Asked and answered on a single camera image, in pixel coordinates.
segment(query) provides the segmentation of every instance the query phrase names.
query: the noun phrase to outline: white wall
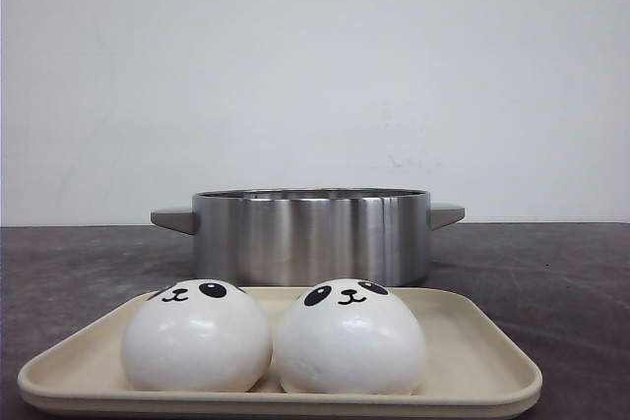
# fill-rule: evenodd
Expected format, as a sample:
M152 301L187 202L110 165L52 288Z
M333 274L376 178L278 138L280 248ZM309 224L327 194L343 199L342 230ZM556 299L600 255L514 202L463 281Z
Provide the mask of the white wall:
M630 0L3 0L3 223L396 186L630 219Z

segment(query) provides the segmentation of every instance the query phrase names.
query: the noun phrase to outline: pot handle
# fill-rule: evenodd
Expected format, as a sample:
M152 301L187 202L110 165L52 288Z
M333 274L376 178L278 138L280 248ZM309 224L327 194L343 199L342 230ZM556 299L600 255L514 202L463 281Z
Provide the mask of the pot handle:
M190 208L175 208L153 210L151 212L151 222L162 228L179 231L188 235L194 235L197 232L195 228L195 217L193 210Z
M464 218L466 210L454 204L431 204L431 229L436 230Z

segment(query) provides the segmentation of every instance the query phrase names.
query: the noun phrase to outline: mouth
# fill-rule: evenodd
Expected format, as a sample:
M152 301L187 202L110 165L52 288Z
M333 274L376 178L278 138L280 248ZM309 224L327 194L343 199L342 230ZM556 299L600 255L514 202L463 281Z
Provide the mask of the mouth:
M349 305L349 304L351 304L352 302L359 303L359 302L364 302L365 300L367 300L367 297L361 297L360 299L355 299L354 297L352 297L352 296L350 295L350 298L349 298L349 299L347 299L347 300L343 300L343 301L341 301L341 302L338 302L338 304L339 304L339 305Z
M162 297L161 301L162 301L162 302L183 302L184 300L188 300L188 297L183 297L183 298L181 298L181 299L180 299L179 297L177 297L178 295L179 295L179 294L175 294L175 295L174 295L172 298L170 298L170 299L166 299L166 298L163 298L163 297Z

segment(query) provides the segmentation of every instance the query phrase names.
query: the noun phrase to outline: tray rim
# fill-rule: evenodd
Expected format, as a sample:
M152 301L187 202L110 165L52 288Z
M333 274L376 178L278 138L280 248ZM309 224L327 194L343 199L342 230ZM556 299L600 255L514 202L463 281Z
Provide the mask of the tray rim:
M253 290L258 293L264 293L266 291L295 291L306 290L306 286L251 286L243 287L244 289ZM40 359L47 357L51 353L54 353L60 346L72 342L76 337L81 336L85 331L89 330L92 326L101 323L104 319L113 318L116 312L120 311L123 306L130 304L138 299L146 299L151 294L155 293L147 292L141 295L137 295L127 300L126 302L118 305L111 311L107 312L102 317L94 320L85 327L75 331L71 335L63 338L61 341L55 343L51 347L42 351L28 361L20 370L18 374L18 386L23 398L28 397L30 400L38 400L50 398L51 400L58 399L74 399L81 401L92 400L121 400L121 401L140 401L146 402L147 400L159 400L168 402L222 402L222 403L303 403L303 404L381 404L381 405L417 405L417 406L469 406L469 407L496 407L507 406L510 404L518 404L531 400L536 403L540 395L540 389L542 387L542 372L538 365L514 342L505 334L505 332L498 327L485 313L468 297L458 294L456 292L433 289L427 287L390 287L394 293L409 293L422 291L427 293L443 293L452 299L457 299L459 303L465 303L469 305L478 316L485 319L490 324L491 330L503 341L507 342L510 348L519 355L521 360L528 365L533 373L532 381L524 388L519 390L513 390L504 394L498 394L493 396L487 396L484 398L464 398L464 397L424 397L422 395L404 395L404 394L359 394L359 393L287 393L287 392L208 392L208 391L189 391L189 390L168 390L168 391L149 391L149 390L119 390L116 392L89 392L82 391L78 394L69 394L67 392L61 392L59 390L43 387L31 381L29 373L33 365L35 365Z

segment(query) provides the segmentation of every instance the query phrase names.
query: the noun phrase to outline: panda face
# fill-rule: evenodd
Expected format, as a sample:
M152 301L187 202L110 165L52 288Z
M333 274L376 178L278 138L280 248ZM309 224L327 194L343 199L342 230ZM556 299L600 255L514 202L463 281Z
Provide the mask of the panda face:
M274 352L288 392L410 393L424 369L425 343L397 294L345 278L315 285L286 309Z
M235 285L217 281L212 279L194 279L177 282L159 290L153 294L147 301L156 300L157 302L186 302L191 298L194 299L222 299L225 298L232 290L240 290Z
M369 280L336 279L315 286L303 297L302 302L305 307L315 307L321 303L354 306L371 298L388 295L385 287Z

